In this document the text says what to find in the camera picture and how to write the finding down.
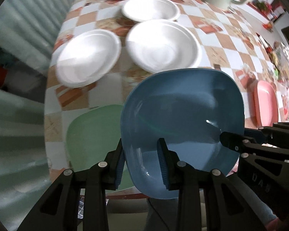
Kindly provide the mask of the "pink square plate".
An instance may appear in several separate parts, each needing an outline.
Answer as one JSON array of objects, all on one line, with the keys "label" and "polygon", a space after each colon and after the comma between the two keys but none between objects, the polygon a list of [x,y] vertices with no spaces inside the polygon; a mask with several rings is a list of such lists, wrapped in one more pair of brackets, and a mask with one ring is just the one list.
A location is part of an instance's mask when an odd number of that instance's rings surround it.
[{"label": "pink square plate", "polygon": [[258,80],[254,87],[255,112],[258,127],[273,126],[278,122],[278,102],[272,85]]}]

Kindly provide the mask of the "blue square plate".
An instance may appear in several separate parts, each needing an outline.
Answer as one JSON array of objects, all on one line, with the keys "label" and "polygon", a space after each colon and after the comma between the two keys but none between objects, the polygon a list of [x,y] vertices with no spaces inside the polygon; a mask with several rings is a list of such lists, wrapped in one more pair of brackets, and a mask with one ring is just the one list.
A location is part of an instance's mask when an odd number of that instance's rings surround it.
[{"label": "blue square plate", "polygon": [[174,199],[166,189],[157,142],[201,171],[227,175],[238,153],[224,147],[224,131],[244,133],[244,103],[235,81],[214,69],[165,71],[146,78],[127,97],[120,119],[122,145],[134,186],[155,199]]}]

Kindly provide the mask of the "white foam bowl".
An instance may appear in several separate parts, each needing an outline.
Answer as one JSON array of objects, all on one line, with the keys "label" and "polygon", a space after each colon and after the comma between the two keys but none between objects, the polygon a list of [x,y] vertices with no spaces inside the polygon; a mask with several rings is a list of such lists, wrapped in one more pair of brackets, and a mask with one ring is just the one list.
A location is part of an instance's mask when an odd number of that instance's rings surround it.
[{"label": "white foam bowl", "polygon": [[149,73],[195,67],[202,50],[194,34],[177,22],[145,21],[131,28],[126,49],[133,62]]},{"label": "white foam bowl", "polygon": [[121,11],[126,18],[138,23],[156,19],[175,21],[181,15],[178,6],[170,0],[128,0]]},{"label": "white foam bowl", "polygon": [[109,30],[82,33],[72,39],[59,55],[56,77],[70,88],[92,84],[114,67],[121,50],[120,38]]}]

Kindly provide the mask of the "checkered blue cloth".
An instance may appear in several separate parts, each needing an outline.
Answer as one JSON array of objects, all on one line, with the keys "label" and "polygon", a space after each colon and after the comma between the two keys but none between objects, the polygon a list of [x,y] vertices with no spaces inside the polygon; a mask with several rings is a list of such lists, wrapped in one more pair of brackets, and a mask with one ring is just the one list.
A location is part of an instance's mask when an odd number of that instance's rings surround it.
[{"label": "checkered blue cloth", "polygon": [[84,211],[84,196],[81,196],[78,205],[78,219],[83,219],[83,211]]}]

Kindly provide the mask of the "red snack tray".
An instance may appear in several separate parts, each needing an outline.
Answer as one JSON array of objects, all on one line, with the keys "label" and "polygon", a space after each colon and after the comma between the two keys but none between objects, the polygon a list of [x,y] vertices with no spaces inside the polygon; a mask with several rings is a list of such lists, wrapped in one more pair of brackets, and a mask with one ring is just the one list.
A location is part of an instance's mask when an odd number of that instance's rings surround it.
[{"label": "red snack tray", "polygon": [[263,78],[276,91],[278,106],[283,109],[280,119],[289,121],[289,47],[278,41],[271,46],[261,35],[257,37],[269,57]]}]

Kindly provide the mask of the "green square plate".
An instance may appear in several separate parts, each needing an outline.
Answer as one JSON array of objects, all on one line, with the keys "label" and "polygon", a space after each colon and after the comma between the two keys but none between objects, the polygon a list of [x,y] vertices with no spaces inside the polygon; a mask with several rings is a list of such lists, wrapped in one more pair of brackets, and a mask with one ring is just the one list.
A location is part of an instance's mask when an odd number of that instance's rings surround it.
[{"label": "green square plate", "polygon": [[120,140],[121,105],[107,105],[90,110],[69,125],[66,149],[75,172],[89,169],[116,149]]}]

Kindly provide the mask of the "pale green curtain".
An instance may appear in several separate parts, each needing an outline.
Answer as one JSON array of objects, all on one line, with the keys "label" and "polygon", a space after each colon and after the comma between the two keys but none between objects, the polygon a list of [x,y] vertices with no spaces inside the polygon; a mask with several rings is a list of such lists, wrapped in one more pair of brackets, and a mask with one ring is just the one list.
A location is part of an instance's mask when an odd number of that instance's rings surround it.
[{"label": "pale green curtain", "polygon": [[0,0],[0,230],[17,230],[60,175],[46,155],[50,59],[74,0]]}]

